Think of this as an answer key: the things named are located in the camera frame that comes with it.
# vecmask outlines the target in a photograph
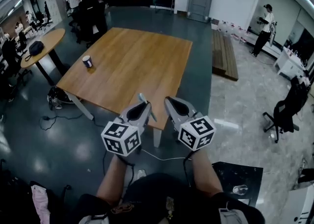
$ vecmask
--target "floor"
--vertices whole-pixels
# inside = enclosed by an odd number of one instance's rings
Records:
[[[294,118],[300,131],[285,133],[275,144],[270,134],[262,131],[262,113],[271,113],[276,102],[285,98],[289,82],[276,75],[273,59],[264,53],[255,59],[248,53],[249,46],[233,41],[239,72],[239,81],[233,82],[211,76],[209,25],[171,15],[169,11],[155,13],[153,9],[136,7],[111,8],[106,19],[109,27],[140,29],[193,41],[178,97],[190,101],[213,121],[218,119],[216,138],[208,148],[212,162],[264,168],[257,208],[267,223],[278,223],[302,157],[312,164],[311,129],[314,123],[311,119],[314,115],[310,105],[313,98],[309,98],[298,115],[301,120],[297,116]],[[55,50],[63,63],[71,65],[85,52],[86,44],[76,43],[68,22],[65,20],[55,27],[66,29],[65,37]],[[54,81],[61,78],[49,57],[43,58],[41,64]],[[69,121],[57,119],[47,131],[39,128],[40,117],[52,117],[54,112],[49,110],[47,103],[50,86],[35,66],[31,69],[33,76],[29,76],[26,87],[21,87],[15,100],[8,105],[6,121],[0,124],[0,158],[6,159],[4,167],[19,178],[26,182],[35,180],[59,196],[62,188],[70,184],[72,190],[66,195],[66,204],[71,207],[81,194],[96,192],[112,155],[109,153],[104,158],[105,148],[100,138],[103,128],[84,116]],[[85,106],[95,115],[97,124],[105,125],[116,117],[91,104],[85,103]],[[80,111],[74,105],[66,105],[57,114],[74,117],[80,115]],[[147,128],[142,135],[143,149],[162,159],[185,157],[189,151],[174,142],[172,129],[168,122],[160,148],[155,149],[152,129]],[[184,180],[180,159],[158,161],[142,151],[136,157],[135,171],[138,169],[145,169],[148,174],[165,172]],[[126,183],[130,177],[128,169]]]
[[[293,117],[300,131],[282,134],[275,144],[271,135],[276,132],[262,130],[267,125],[262,113],[272,114],[276,103],[288,94],[289,81],[277,75],[275,60],[267,54],[262,52],[254,58],[249,54],[250,46],[235,40],[233,46],[238,82],[212,76],[209,117],[216,121],[217,135],[209,147],[209,157],[212,162],[262,167],[256,207],[266,223],[277,224],[302,158],[313,167],[314,99],[309,96],[301,112]]]

